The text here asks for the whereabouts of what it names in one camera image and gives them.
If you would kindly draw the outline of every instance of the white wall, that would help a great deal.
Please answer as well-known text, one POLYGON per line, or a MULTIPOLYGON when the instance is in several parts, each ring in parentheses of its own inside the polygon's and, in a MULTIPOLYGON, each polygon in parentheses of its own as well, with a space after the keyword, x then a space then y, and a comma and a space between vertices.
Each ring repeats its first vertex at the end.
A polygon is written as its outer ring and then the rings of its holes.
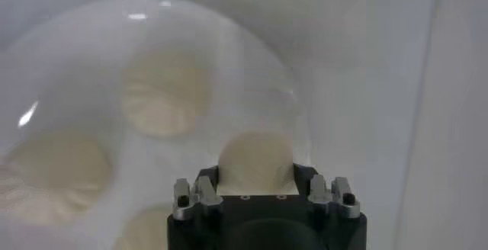
POLYGON ((488 1, 441 0, 398 249, 486 249, 488 1))
MULTIPOLYGON (((0 46, 90 1, 0 0, 0 46)), ((236 19, 295 69, 313 164, 352 179, 370 247, 392 249, 433 0, 194 1, 236 19)))

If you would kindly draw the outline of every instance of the beige circular object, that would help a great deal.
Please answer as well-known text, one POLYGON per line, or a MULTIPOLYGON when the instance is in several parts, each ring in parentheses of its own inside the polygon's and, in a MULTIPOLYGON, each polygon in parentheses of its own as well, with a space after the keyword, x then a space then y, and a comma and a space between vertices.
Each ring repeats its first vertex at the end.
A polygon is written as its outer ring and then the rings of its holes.
POLYGON ((166 220, 170 206, 160 205, 145 210, 133 218, 115 242, 114 250, 166 250, 168 239, 166 220))
POLYGON ((137 56, 125 73, 124 113, 138 130, 151 136, 173 136, 193 129, 208 98, 207 72, 190 54, 137 56))
POLYGON ((98 143, 81 133, 46 133, 22 143, 0 168, 0 211, 29 223, 65 223, 105 189, 111 168, 98 143))
POLYGON ((220 195, 298 194, 290 142, 275 133, 244 133, 220 154, 220 195))

